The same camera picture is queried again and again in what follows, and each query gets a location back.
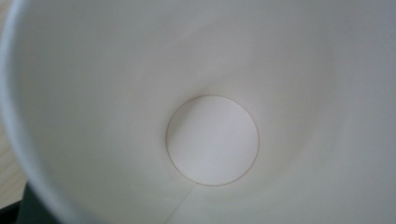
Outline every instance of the dark object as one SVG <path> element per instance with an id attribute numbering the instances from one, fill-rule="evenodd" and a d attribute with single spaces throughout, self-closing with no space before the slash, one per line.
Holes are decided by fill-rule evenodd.
<path id="1" fill-rule="evenodd" d="M 0 210 L 2 224 L 60 224 L 26 185 L 23 198 Z"/>
<path id="2" fill-rule="evenodd" d="M 1 209 L 0 223 L 4 223 L 4 224 L 16 223 L 19 211 L 20 211 L 20 202 L 13 203 Z"/>

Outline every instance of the wooden surface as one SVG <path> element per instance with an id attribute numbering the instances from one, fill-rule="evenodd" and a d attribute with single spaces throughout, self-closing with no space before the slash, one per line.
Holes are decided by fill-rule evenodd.
<path id="1" fill-rule="evenodd" d="M 0 34 L 12 0 L 0 0 Z M 15 159 L 0 119 L 0 208 L 21 199 L 26 178 Z"/>

